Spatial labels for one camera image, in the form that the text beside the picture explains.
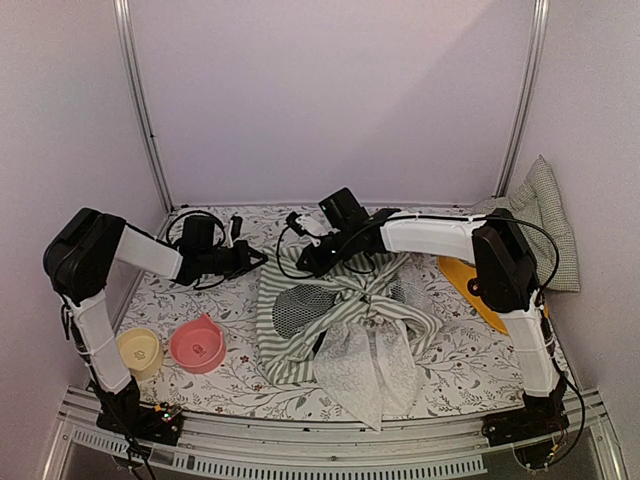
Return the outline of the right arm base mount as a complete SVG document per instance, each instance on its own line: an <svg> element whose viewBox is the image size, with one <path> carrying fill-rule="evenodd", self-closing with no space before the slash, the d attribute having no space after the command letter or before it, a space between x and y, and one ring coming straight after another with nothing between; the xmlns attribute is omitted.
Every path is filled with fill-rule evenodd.
<svg viewBox="0 0 640 480"><path fill-rule="evenodd" d="M546 411L522 407L484 416L481 434L494 447L549 435L568 427L569 419L563 408Z"/></svg>

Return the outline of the green striped pet tent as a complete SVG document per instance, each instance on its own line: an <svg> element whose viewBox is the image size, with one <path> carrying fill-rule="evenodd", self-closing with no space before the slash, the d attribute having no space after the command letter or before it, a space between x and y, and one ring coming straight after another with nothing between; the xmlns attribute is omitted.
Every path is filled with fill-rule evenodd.
<svg viewBox="0 0 640 480"><path fill-rule="evenodd" d="M260 269L257 345L272 384L315 382L379 431L413 408L416 365L443 321L417 254L358 256L321 278L298 272L299 247L272 248Z"/></svg>

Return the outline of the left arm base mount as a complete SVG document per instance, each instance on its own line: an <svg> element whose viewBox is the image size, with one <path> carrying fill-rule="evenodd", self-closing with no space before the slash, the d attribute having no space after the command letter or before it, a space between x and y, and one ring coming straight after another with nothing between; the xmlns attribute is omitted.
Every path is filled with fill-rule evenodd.
<svg viewBox="0 0 640 480"><path fill-rule="evenodd" d="M176 446L183 427L181 413L171 414L166 408L140 403L140 390L132 379L119 393L94 387L101 405L96 425L113 433L163 445Z"/></svg>

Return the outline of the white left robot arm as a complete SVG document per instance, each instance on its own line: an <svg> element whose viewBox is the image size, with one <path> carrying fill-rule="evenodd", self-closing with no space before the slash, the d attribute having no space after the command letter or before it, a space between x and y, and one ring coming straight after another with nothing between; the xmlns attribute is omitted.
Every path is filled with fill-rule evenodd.
<svg viewBox="0 0 640 480"><path fill-rule="evenodd" d="M204 210L175 219L178 237L155 238L124 218L84 207L54 237L43 268L62 307L71 315L66 328L80 341L95 389L118 396L136 383L116 345L106 306L113 264L126 263L182 286L199 288L213 276L221 282L264 265L268 257L240 237L242 219L228 225Z"/></svg>

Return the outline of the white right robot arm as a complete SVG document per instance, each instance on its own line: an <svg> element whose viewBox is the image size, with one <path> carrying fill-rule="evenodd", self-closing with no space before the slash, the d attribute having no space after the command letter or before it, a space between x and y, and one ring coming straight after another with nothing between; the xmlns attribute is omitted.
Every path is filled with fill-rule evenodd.
<svg viewBox="0 0 640 480"><path fill-rule="evenodd" d="M311 239L296 262L315 277L357 254L422 253L462 260L474 266L469 293L504 323L524 379L517 427L537 436L552 424L566 385L554 360L555 343L545 313L545 284L521 229L524 222L505 209L488 215L441 216L384 208L370 214L348 188L319 204L324 228L307 215L291 213L286 223Z"/></svg>

